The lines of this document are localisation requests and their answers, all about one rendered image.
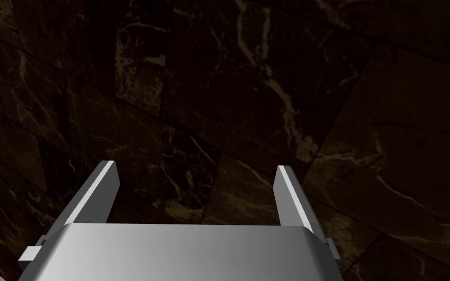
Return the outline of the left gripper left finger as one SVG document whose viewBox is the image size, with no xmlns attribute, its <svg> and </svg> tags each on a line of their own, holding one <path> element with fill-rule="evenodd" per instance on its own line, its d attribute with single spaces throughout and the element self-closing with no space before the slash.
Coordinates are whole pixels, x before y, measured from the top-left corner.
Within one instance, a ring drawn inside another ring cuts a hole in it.
<svg viewBox="0 0 450 281">
<path fill-rule="evenodd" d="M 70 223 L 105 223 L 120 187 L 115 161 L 101 161 L 45 235 L 50 239 Z"/>
</svg>

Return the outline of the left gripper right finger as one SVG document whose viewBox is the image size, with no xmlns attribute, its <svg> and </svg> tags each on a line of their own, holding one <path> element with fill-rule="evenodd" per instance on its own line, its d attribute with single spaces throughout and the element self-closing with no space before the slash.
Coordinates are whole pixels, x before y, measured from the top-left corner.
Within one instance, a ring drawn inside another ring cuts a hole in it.
<svg viewBox="0 0 450 281">
<path fill-rule="evenodd" d="M 323 243 L 327 242 L 322 226 L 290 166 L 277 166 L 273 192 L 281 226 L 305 227 Z"/>
</svg>

